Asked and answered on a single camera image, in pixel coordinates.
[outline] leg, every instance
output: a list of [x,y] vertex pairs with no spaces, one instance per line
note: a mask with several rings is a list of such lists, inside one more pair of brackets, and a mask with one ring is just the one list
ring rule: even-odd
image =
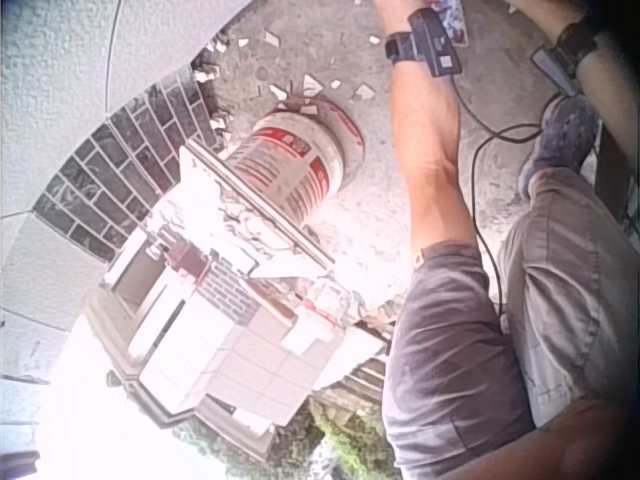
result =
[[638,379],[640,259],[591,187],[538,171],[501,251],[507,315],[536,425],[580,398],[627,403]]

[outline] brick wall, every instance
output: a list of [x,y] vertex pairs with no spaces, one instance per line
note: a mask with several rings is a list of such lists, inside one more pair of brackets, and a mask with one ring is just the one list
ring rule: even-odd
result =
[[186,67],[100,125],[54,175],[33,209],[71,242],[109,262],[180,181],[178,150],[194,137],[216,146],[200,90]]
[[260,305],[238,282],[231,264],[220,258],[203,279],[198,291],[211,304],[240,326],[246,326],[255,316]]

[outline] green foliage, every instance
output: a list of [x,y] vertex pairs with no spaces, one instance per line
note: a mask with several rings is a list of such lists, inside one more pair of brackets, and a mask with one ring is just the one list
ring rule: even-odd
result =
[[204,456],[227,466],[227,475],[238,479],[304,480],[313,450],[323,437],[307,405],[303,405],[289,425],[278,428],[267,462],[256,460],[193,418],[175,427],[174,435],[194,445]]
[[341,428],[327,417],[322,405],[312,402],[309,410],[350,477],[356,480],[402,478],[393,466],[393,450],[386,440],[379,415],[354,415],[347,425]]

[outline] bucket label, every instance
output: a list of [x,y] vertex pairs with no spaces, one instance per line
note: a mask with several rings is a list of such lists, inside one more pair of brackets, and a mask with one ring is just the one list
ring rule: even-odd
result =
[[265,127],[243,142],[227,163],[299,225],[329,192],[321,153],[288,130]]

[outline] gray cargo shorts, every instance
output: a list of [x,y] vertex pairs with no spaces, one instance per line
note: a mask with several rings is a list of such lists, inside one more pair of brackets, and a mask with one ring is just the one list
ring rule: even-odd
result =
[[499,255],[509,332],[477,247],[435,245],[415,272],[383,419],[406,479],[436,478],[581,398],[635,401],[640,257],[582,178],[541,172]]

